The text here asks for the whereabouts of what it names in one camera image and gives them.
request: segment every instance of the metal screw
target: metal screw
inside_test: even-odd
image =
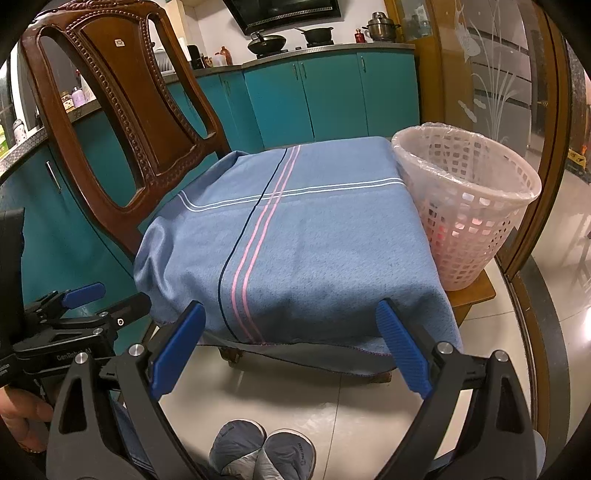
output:
[[[437,344],[437,351],[442,355],[450,355],[453,353],[453,346],[451,343],[439,342]]]
[[[507,352],[504,352],[503,350],[497,350],[495,352],[495,358],[499,362],[508,362],[509,361],[509,355],[507,355]]]
[[[76,355],[76,363],[79,365],[85,364],[87,360],[88,353],[86,352],[80,352],[78,355]]]
[[[141,343],[136,343],[135,345],[130,346],[128,351],[131,356],[140,356],[144,353],[144,350],[145,347]]]

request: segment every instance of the wall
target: wall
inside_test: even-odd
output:
[[[339,5],[343,15],[340,19],[330,22],[304,22],[295,26],[304,29],[334,27],[335,43],[355,43],[355,29],[367,25],[373,12],[386,11],[384,0],[339,0]],[[250,37],[242,34],[242,30],[222,0],[205,0],[195,7],[195,12],[199,19],[205,52],[209,57],[220,51],[223,45],[230,50],[235,64],[256,59],[256,55],[248,50]],[[305,48],[306,39],[293,27],[290,25],[268,33],[283,35],[287,39],[284,47],[287,50],[295,50],[296,47]]]

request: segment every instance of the blue gripper pad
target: blue gripper pad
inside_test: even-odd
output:
[[[150,394],[159,400],[162,395],[171,393],[195,346],[205,330],[205,308],[193,301],[181,317],[172,325],[168,342],[155,358],[150,360]]]
[[[386,300],[378,303],[375,320],[407,386],[424,400],[432,389],[427,360]]]
[[[76,309],[89,304],[91,301],[101,299],[105,296],[105,293],[106,289],[102,283],[93,283],[92,285],[66,292],[61,300],[61,306],[70,310]]]

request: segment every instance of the plastic laundry basket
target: plastic laundry basket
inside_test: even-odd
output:
[[[506,146],[448,125],[407,128],[392,147],[443,288],[467,287],[540,194],[540,177]]]

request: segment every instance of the chair leg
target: chair leg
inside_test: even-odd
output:
[[[237,348],[219,347],[220,356],[227,361],[230,366],[236,365],[242,357],[242,351]]]

